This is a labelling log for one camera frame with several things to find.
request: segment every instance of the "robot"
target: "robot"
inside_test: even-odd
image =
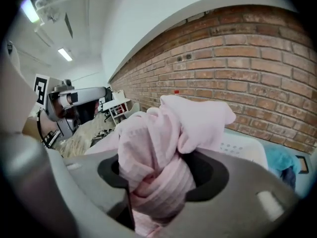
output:
[[[7,79],[24,89],[19,100],[31,102],[18,121],[25,122],[38,102],[58,123],[61,138],[72,135],[80,124],[76,111],[70,116],[68,109],[106,95],[103,87],[75,90],[68,80],[38,80],[31,89],[9,60],[1,65]],[[9,84],[3,86],[4,102],[11,92]],[[14,102],[6,104],[12,105],[5,105],[1,115],[9,116]],[[1,166],[17,200],[38,223],[57,237],[139,237],[115,151],[63,159],[58,151],[23,135],[23,123],[14,122],[1,120]],[[184,160],[197,187],[187,192],[184,208],[158,238],[265,237],[299,202],[290,187],[253,162],[204,149],[186,154]]]

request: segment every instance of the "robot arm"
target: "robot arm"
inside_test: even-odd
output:
[[[74,89],[63,91],[59,93],[58,102],[62,107],[70,108],[73,106],[80,106],[84,103],[98,100],[106,95],[105,87],[93,87],[84,89]]]
[[[45,110],[49,120],[56,122],[60,133],[57,140],[71,137],[79,125],[92,120],[95,104],[105,97],[105,87],[74,89],[71,81],[36,75],[34,91],[38,94],[37,105]]]

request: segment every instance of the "floor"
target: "floor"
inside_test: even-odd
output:
[[[234,131],[234,130],[225,129],[225,132],[238,134],[238,135],[245,136],[245,137],[254,138],[254,139],[258,140],[262,145],[268,145],[268,144],[275,145],[275,143],[268,142],[266,140],[262,140],[262,139],[259,139],[259,138],[255,138],[255,137],[252,137],[252,136],[249,136],[249,135],[246,135],[246,134]],[[297,174],[296,175],[296,188],[295,188],[295,191],[297,192],[297,194],[299,196],[305,197],[308,194],[308,192],[310,190],[310,187],[312,186],[312,184],[314,183],[314,181],[316,179],[317,172],[312,166],[312,162],[311,162],[311,158],[310,158],[309,154],[304,153],[304,152],[300,152],[300,151],[297,151],[297,150],[294,150],[294,149],[291,149],[291,151],[295,155],[304,156],[305,159],[306,159],[307,165],[308,165],[308,169],[309,169],[309,173],[308,174]]]

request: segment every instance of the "ceiling light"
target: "ceiling light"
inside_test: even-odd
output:
[[[23,0],[21,8],[32,23],[40,19],[33,7],[31,0]]]
[[[69,54],[65,51],[65,49],[60,49],[58,52],[67,60],[73,61],[73,59],[69,56]]]

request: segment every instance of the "pink towel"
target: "pink towel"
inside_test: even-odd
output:
[[[161,106],[137,112],[86,154],[117,149],[120,176],[129,182],[136,232],[153,236],[183,207],[195,182],[180,154],[218,151],[224,126],[236,115],[225,102],[161,96]]]

